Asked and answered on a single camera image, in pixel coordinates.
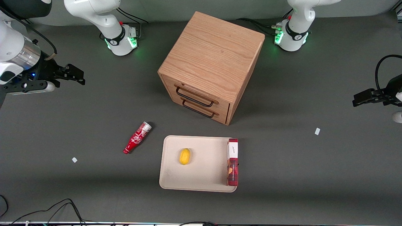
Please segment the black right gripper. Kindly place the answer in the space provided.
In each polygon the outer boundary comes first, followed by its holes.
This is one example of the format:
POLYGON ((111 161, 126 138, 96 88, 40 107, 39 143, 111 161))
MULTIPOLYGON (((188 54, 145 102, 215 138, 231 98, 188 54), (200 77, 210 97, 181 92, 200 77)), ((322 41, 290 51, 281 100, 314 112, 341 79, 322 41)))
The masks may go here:
POLYGON ((44 60, 42 58, 31 68, 31 80, 46 80, 55 79, 71 80, 81 85, 85 85, 84 72, 72 64, 67 64, 65 67, 60 67, 55 59, 44 60))

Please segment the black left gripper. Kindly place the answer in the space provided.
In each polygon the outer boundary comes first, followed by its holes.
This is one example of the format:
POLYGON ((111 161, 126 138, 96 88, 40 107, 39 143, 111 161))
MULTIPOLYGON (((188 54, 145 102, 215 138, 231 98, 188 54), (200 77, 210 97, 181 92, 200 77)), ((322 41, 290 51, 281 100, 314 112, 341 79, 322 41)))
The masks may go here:
POLYGON ((402 75, 398 75, 389 80, 387 86, 383 89, 379 87, 378 75, 376 75, 377 89, 366 89, 353 96, 353 107, 358 107, 368 103, 383 103, 384 106, 394 105, 401 106, 402 101, 398 98, 401 96, 402 75))

